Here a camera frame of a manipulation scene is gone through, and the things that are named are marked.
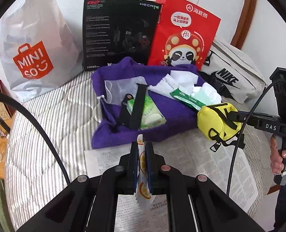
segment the orange logo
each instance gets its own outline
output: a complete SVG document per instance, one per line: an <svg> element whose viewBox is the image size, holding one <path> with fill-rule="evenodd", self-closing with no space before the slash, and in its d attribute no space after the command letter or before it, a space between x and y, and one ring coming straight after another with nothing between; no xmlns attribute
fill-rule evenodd
<svg viewBox="0 0 286 232"><path fill-rule="evenodd" d="M18 47L18 53L13 61L26 79L42 78L54 69L42 41L32 47L25 43Z"/></svg>

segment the human hand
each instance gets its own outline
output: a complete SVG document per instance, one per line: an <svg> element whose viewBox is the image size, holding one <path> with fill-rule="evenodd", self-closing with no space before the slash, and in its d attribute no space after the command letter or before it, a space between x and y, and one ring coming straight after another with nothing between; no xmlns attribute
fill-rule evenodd
<svg viewBox="0 0 286 232"><path fill-rule="evenodd" d="M279 154L277 150L277 141L272 136L270 138L270 149L271 149L271 169L273 173L280 174L284 169L284 164L282 163L283 158L286 158L286 149L282 151L282 155Z"/></svg>

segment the green package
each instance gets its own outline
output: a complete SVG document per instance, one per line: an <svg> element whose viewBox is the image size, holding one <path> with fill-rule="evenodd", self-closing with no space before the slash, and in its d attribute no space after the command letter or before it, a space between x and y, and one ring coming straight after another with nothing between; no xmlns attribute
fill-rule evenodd
<svg viewBox="0 0 286 232"><path fill-rule="evenodd" d="M128 100L127 109L131 114L134 106L134 99ZM150 96L145 96L144 108L141 121L141 130L158 127L166 123L166 119L155 105Z"/></svg>
<svg viewBox="0 0 286 232"><path fill-rule="evenodd" d="M204 91L201 89L195 94L195 98L191 97L183 92L181 92L179 89L175 90L174 92L170 93L171 97L177 99L178 101L181 101L185 105L194 108L196 110L200 110L202 106L204 105L210 105L213 104L209 97L204 93Z"/></svg>

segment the snack packet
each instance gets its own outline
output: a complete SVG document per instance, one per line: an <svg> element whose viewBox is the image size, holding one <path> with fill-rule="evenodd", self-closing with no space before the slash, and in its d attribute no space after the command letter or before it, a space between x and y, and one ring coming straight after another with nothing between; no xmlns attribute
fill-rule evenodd
<svg viewBox="0 0 286 232"><path fill-rule="evenodd" d="M180 89L171 92L170 95L178 101L181 101L185 105L194 108L198 111L204 105L213 104L213 102L209 99L209 97L204 93L202 89L200 89L193 97L183 93L182 91L180 91Z"/></svg>
<svg viewBox="0 0 286 232"><path fill-rule="evenodd" d="M136 201L140 208L146 209L155 199L154 195L149 193L146 169L146 150L143 142L143 134L137 138L139 149L139 175L136 187Z"/></svg>
<svg viewBox="0 0 286 232"><path fill-rule="evenodd" d="M134 106L134 99L128 101L127 109L131 114ZM158 127L166 123L166 119L155 105L150 96L145 96L141 130Z"/></svg>

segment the black cable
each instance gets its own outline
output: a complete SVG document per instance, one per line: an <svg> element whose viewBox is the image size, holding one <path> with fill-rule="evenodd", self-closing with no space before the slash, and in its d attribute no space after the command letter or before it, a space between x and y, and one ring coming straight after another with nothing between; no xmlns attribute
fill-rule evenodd
<svg viewBox="0 0 286 232"><path fill-rule="evenodd" d="M42 128L42 126L39 124L39 122L35 119L35 117L25 108L23 107L19 102L17 102L15 99L4 95L2 93L0 93L0 102L7 104L13 108L15 108L16 110L18 110L21 114L23 114L30 122L31 124L34 125L34 127L39 131L39 133L41 134L41 136L43 137L43 139L45 140L46 144L48 145L48 147L50 148L53 156L55 157L62 173L63 176L66 179L66 183L67 185L70 184L70 179L68 176L68 173L64 167L64 165L62 164L62 161L57 153L57 151L55 150L50 138L47 136L46 132L44 131L44 129Z"/></svg>
<svg viewBox="0 0 286 232"><path fill-rule="evenodd" d="M266 89L264 89L264 91L262 92L262 94L260 95L260 97L258 98L258 100L255 102L254 106L252 107L252 109L249 111L242 127L241 127L241 130L239 131L238 133L238 139L237 139L237 142L236 142L236 145L235 145L235 148L234 148L234 151L233 151L233 155L232 155L232 160L231 160L231 165L230 165L230 171L229 171L229 177L228 177L228 185L227 185L227 196L229 196L230 194L230 186L231 186L231 180L232 180L232 174L233 174L233 167L234 167L234 162L235 162L235 157L236 157L236 154L238 152L238 144L240 142L240 139L241 139L241 136L242 136L242 133L245 129L245 126L250 118L250 116L254 113L255 109L257 108L257 106L259 105L260 101L263 99L263 97L266 95L266 93L275 85L277 84L278 82L285 82L286 83L286 80L283 80L283 79L279 79L279 80L276 80L274 82L272 82L268 87L266 87Z"/></svg>

